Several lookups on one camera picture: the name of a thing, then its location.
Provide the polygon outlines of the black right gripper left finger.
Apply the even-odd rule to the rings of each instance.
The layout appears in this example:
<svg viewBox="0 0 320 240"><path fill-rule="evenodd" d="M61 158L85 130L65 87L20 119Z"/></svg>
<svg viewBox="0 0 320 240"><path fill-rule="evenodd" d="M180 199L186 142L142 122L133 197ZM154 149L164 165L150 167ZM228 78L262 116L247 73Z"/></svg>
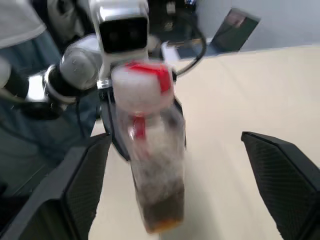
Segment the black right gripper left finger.
<svg viewBox="0 0 320 240"><path fill-rule="evenodd" d="M0 195L0 240L89 240L111 143L108 133L83 140L32 193Z"/></svg>

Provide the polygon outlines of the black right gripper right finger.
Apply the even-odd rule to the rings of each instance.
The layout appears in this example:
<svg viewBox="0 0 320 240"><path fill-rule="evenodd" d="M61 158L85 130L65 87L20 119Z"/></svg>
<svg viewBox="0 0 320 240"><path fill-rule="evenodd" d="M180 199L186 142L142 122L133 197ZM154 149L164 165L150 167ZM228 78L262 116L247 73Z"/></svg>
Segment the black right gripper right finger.
<svg viewBox="0 0 320 240"><path fill-rule="evenodd" d="M320 240L320 168L288 141L249 131L241 141L283 240Z"/></svg>

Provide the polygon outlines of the clear bottle with red-white cap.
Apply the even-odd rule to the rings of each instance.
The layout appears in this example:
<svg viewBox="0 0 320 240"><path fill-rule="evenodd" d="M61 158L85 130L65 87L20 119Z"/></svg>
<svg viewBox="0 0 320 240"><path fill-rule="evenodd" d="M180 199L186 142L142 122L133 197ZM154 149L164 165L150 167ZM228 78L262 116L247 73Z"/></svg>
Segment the clear bottle with red-white cap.
<svg viewBox="0 0 320 240"><path fill-rule="evenodd" d="M176 227L184 219L186 128L172 70L134 61L115 67L110 77L144 227L150 234Z"/></svg>

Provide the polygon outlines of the white paper sheet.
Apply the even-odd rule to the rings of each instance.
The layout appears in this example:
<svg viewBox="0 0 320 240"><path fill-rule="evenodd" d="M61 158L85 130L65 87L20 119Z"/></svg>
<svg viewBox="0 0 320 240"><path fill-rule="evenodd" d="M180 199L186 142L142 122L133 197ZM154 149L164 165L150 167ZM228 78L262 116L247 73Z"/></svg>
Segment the white paper sheet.
<svg viewBox="0 0 320 240"><path fill-rule="evenodd" d="M161 44L161 52L165 62L173 63L180 61L180 55L174 46L168 46L168 41Z"/></svg>

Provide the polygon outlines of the person in white shirt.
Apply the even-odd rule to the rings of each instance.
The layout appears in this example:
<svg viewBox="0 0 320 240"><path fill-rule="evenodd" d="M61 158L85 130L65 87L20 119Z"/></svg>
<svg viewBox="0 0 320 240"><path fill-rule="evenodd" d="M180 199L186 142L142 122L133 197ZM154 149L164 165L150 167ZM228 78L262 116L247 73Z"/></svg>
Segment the person in white shirt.
<svg viewBox="0 0 320 240"><path fill-rule="evenodd" d="M79 43L93 32L77 0L0 0L0 198L31 195L92 135L99 59Z"/></svg>

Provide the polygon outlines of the black electronic device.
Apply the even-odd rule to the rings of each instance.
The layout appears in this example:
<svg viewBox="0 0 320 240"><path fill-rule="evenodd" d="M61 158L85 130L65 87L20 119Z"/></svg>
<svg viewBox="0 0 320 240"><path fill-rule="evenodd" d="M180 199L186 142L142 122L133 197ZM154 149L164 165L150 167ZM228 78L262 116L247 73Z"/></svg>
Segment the black electronic device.
<svg viewBox="0 0 320 240"><path fill-rule="evenodd" d="M204 39L198 25L197 0L147 0L149 35L161 43Z"/></svg>

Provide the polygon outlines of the dark box with picture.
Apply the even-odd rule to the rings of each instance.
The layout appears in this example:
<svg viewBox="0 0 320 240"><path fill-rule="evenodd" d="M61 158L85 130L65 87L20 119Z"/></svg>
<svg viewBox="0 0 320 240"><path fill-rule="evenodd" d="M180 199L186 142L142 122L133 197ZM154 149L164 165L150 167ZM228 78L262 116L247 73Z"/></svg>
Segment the dark box with picture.
<svg viewBox="0 0 320 240"><path fill-rule="evenodd" d="M260 17L232 7L218 28L210 45L218 53L238 52L260 21Z"/></svg>

